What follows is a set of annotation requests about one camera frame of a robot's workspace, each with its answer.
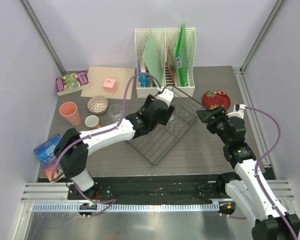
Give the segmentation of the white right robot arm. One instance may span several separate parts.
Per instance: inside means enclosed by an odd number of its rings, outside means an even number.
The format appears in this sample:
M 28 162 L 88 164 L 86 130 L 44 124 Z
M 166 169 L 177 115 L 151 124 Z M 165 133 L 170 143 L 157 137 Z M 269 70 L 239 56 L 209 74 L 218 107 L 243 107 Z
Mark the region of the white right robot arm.
M 233 168 L 218 175 L 216 193 L 234 200 L 249 221 L 254 240 L 296 240 L 299 217 L 280 203 L 261 172 L 260 160 L 246 143 L 245 109 L 246 105 L 236 104 L 230 113 L 222 106 L 196 111 L 208 131 L 223 142 L 224 157 Z

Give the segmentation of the brown patterned ceramic bowl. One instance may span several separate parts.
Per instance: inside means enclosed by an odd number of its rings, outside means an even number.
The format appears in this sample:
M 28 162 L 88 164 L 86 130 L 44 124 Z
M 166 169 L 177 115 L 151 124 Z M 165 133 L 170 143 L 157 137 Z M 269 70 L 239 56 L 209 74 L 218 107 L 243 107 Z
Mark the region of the brown patterned ceramic bowl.
M 104 114 L 107 111 L 108 106 L 108 99 L 102 95 L 92 97 L 87 103 L 88 110 L 97 115 Z

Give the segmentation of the pink plastic tumbler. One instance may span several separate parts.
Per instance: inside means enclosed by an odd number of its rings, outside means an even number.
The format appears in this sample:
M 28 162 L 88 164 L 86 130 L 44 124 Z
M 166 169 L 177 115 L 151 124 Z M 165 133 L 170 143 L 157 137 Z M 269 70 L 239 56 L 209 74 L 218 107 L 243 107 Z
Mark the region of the pink plastic tumbler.
M 59 114 L 64 117 L 72 126 L 76 127 L 82 123 L 80 112 L 74 102 L 68 101 L 63 103 L 59 108 Z

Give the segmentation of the red floral lacquer plate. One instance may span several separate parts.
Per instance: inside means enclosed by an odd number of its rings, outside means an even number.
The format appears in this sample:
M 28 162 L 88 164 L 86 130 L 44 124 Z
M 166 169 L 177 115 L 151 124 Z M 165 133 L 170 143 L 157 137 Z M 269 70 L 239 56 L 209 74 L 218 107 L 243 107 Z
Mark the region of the red floral lacquer plate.
M 208 90 L 202 97 L 202 103 L 208 110 L 213 110 L 220 106 L 228 110 L 231 106 L 231 99 L 229 96 L 220 90 Z

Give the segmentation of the pink ceramic mug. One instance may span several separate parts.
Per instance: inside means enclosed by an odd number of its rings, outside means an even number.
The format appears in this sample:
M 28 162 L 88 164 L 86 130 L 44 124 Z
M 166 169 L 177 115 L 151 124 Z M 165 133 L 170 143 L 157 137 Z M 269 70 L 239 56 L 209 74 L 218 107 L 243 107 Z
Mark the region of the pink ceramic mug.
M 85 125 L 91 129 L 101 128 L 100 119 L 96 115 L 89 115 L 84 121 Z

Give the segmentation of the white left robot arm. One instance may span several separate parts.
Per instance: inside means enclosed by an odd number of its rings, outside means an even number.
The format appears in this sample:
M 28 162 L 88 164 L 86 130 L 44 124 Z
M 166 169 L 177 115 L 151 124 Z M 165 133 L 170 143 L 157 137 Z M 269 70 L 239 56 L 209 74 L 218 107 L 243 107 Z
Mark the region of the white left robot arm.
M 57 165 L 64 176 L 79 189 L 83 198 L 90 200 L 97 192 L 96 184 L 87 170 L 87 158 L 92 153 L 118 142 L 136 139 L 154 131 L 157 125 L 165 126 L 175 107 L 170 90 L 148 95 L 144 105 L 119 122 L 96 130 L 78 132 L 68 129 L 54 149 Z

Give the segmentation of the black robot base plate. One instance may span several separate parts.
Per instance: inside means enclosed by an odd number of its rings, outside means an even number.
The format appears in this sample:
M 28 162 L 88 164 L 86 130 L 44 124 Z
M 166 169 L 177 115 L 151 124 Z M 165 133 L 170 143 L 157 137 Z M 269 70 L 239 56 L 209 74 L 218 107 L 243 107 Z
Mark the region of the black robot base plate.
M 241 178 L 235 172 L 199 175 L 94 177 L 85 191 L 92 200 L 118 205 L 194 205 L 227 199 L 226 184 Z

